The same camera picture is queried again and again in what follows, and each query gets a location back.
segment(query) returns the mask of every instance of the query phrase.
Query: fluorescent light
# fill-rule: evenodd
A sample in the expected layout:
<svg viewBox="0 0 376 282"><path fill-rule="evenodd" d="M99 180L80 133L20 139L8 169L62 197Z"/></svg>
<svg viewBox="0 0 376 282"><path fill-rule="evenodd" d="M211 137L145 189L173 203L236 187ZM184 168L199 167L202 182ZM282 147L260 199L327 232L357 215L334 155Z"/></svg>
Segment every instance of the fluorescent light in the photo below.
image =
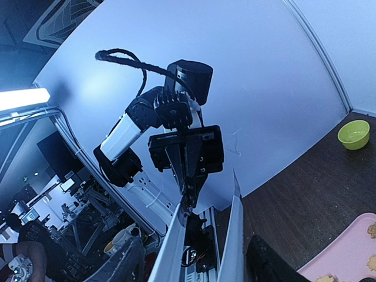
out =
<svg viewBox="0 0 376 282"><path fill-rule="evenodd" d="M0 111L46 103L49 98L44 88L0 92Z"/></svg>

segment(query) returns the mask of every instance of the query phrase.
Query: dark wooden surface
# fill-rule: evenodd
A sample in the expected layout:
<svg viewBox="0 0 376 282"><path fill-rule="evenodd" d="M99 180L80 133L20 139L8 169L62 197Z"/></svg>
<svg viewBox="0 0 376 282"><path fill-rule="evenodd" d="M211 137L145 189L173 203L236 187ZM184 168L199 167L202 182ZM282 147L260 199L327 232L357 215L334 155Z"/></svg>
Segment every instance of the dark wooden surface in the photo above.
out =
<svg viewBox="0 0 376 282"><path fill-rule="evenodd" d="M361 150L349 151L337 133L355 119L370 123L371 141ZM376 119L350 113L307 153L243 200L244 249L256 233L292 267L302 267L357 216L376 213ZM230 208L216 216L221 253L229 215Z"/></svg>

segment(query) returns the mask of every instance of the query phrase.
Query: person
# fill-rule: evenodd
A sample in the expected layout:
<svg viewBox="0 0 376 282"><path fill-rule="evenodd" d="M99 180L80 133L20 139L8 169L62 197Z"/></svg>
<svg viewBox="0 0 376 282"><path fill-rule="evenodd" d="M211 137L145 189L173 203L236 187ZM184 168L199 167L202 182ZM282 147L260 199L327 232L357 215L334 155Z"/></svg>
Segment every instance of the person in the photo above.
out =
<svg viewBox="0 0 376 282"><path fill-rule="evenodd" d="M41 243L46 251L47 276L56 282L66 280L62 270L66 269L68 259L66 251L50 236L48 230L38 221L32 220L22 225L17 214L11 213L5 218L6 224L18 234L18 243L35 241Z"/></svg>
<svg viewBox="0 0 376 282"><path fill-rule="evenodd" d="M28 257L33 264L30 282L45 282L46 253L43 246L37 242L0 244L0 282L10 281L8 279L13 271L8 263L20 254Z"/></svg>

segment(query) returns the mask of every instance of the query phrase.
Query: green bowl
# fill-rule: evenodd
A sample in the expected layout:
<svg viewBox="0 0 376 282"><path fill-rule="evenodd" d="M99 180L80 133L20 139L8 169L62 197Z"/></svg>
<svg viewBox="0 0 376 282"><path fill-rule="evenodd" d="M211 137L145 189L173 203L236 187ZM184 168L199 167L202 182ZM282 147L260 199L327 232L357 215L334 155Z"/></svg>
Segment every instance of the green bowl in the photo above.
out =
<svg viewBox="0 0 376 282"><path fill-rule="evenodd" d="M348 150L359 150L370 141L370 124L365 120L354 120L338 132L338 139Z"/></svg>

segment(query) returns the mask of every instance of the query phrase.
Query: white backdrop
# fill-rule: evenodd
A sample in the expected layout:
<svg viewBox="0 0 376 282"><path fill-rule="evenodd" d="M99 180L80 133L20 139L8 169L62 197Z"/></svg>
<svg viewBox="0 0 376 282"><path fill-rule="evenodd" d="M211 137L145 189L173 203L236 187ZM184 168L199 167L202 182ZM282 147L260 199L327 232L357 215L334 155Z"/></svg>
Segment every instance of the white backdrop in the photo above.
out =
<svg viewBox="0 0 376 282"><path fill-rule="evenodd" d="M213 67L203 116L206 125L220 125L226 155L223 172L209 176L197 212L230 204L233 169L245 196L345 116L323 64L280 0L106 0L36 79L66 112L92 157L142 82L140 70L95 61L97 51L111 48L128 49L161 67L178 59ZM164 77L148 75L146 89L163 85ZM147 150L150 134L159 132L150 130L132 149L150 178L177 203L171 173L159 173ZM149 222L163 227L140 200L123 195Z"/></svg>
<svg viewBox="0 0 376 282"><path fill-rule="evenodd" d="M331 57L353 108L376 114L376 2L295 2Z"/></svg>

